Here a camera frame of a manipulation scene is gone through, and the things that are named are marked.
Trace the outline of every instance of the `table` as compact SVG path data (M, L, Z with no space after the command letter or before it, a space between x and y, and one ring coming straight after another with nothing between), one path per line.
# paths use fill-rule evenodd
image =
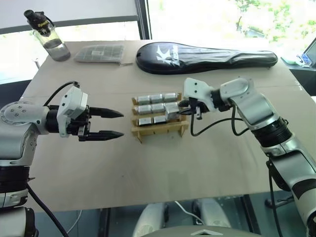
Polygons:
M123 63L82 64L73 57L83 46L124 44ZM131 97L182 91L187 76L213 87L238 76L253 78L289 128L316 157L316 107L295 77L279 61L272 68L215 70L190 75L159 76L141 71L136 51L148 41L69 42L72 57L63 63L47 58L23 94L23 100L44 103L61 84L77 80L89 94L88 104L120 111L123 118L91 120L91 131L114 130L125 135L107 142L78 142L58 134L39 136L30 177L31 187L53 211L94 209L160 201L220 197L267 192L267 157L250 132L235 137L229 122L199 137L186 132L148 136L144 143L132 136ZM52 104L59 104L61 91ZM231 111L208 113L195 129L231 116ZM245 125L238 122L237 129ZM26 204L39 207L30 198Z

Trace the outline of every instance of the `water bottle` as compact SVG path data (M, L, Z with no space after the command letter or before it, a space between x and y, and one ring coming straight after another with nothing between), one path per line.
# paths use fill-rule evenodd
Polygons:
M44 12L26 10L24 16L33 28L33 34L53 60L61 62L69 59L70 52L67 46L58 37L54 23L44 15Z

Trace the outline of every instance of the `black cable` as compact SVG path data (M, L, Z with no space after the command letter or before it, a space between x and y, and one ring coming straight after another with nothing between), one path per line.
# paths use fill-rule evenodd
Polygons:
M54 222L56 227L59 229L60 233L64 237L69 237L66 230L63 228L63 226L60 224L60 222L57 220L57 218L54 216L54 214L48 209L48 207L40 200L40 198L34 193L34 191L31 189L29 184L26 184L27 189L29 190L30 195L36 201L36 203L47 213L47 215L50 217L50 219Z
M206 128L202 129L200 132L198 133L194 133L193 132L193 126L194 126L194 114L192 113L191 114L191 135L194 136L194 137L197 137L199 135L201 135L201 133L205 132L206 130L208 130L209 128L211 128L212 126L220 123L220 122L224 122L224 121L229 121L229 120L232 120L232 118L224 118L224 119L221 119L221 120L217 120L216 122L210 124L209 126L207 126ZM241 118L235 118L235 120L238 120L238 121L243 121Z
M65 88L67 85L71 85L71 84L73 84L74 86L78 86L78 85L79 85L79 82L72 80L72 81L69 81L69 82L63 84L61 87L59 87L57 90L55 90L55 92L49 97L49 99L45 102L45 104L44 104L43 106L48 106L48 104L50 103L50 101L55 97L55 95L57 95L57 93L58 93L59 91L61 91L61 90L62 90L63 88Z
M244 129L243 131L241 131L240 133L236 132L236 128L235 128L235 120L238 120L237 118L235 118L236 116L236 106L233 105L233 113L232 113L232 130L235 136L241 136L243 135L246 131L249 130L249 128Z
M272 185L272 175L271 175L271 172L270 172L270 171L269 171L269 184L270 184L270 195L271 195L272 210L273 210L273 215L274 215L274 217L275 217L277 232L278 232L278 235L279 235L280 237L283 237L282 231L281 231L281 228L280 228L280 223L279 223L278 217L277 217L277 209L276 209L276 203L275 203L275 195L274 195L274 193L273 193L273 185Z

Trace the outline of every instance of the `window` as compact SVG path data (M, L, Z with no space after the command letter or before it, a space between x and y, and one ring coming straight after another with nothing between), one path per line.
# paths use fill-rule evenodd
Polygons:
M63 41L139 40L137 22L114 22L57 27ZM47 52L32 35L32 31L0 35L0 84L30 80L37 72Z
M154 40L303 53L316 37L316 0L148 0Z

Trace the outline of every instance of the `white logo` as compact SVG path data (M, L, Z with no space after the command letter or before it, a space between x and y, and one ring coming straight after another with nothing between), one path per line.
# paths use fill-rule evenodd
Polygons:
M157 60L158 61L162 61L164 63L167 63L169 65L177 65L179 66L180 65L180 62L179 62L179 55L178 55L178 46L174 45L172 47L173 49L173 53L172 53L172 56L170 55L170 49L168 49L168 51L166 53L163 53L160 49L160 46L158 45L157 47L157 54L159 56L157 56Z

